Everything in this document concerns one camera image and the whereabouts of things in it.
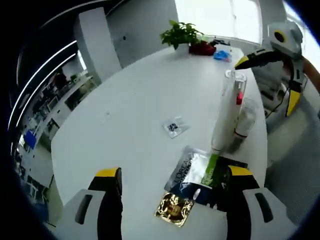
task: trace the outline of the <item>blue object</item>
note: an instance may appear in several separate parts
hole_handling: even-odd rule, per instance
[[[231,62],[231,54],[223,50],[216,51],[213,54],[213,58],[219,61]]]
[[[24,141],[30,148],[35,149],[37,139],[30,130],[24,135]]]

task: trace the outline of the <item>green leaves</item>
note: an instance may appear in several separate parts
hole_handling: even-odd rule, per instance
[[[197,34],[203,35],[202,32],[194,29],[192,23],[169,21],[172,26],[171,29],[160,34],[162,44],[173,45],[174,49],[177,49],[179,44],[196,44],[200,40],[197,38]]]

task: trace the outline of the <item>gold packet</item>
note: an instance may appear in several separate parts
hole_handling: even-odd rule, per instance
[[[182,227],[190,213],[194,202],[166,192],[154,215],[168,223]]]

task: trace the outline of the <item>person's arm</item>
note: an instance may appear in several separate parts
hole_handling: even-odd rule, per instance
[[[306,58],[303,58],[303,72],[310,79],[310,81],[315,86],[315,89],[320,94],[320,73]]]

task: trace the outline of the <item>blue packet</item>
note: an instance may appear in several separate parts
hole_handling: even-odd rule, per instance
[[[225,61],[225,62],[228,62],[230,63],[231,62],[231,59],[232,59],[232,55],[224,50],[220,50],[220,51],[216,51],[214,54],[213,54],[213,58],[215,60],[219,60],[219,61]]]

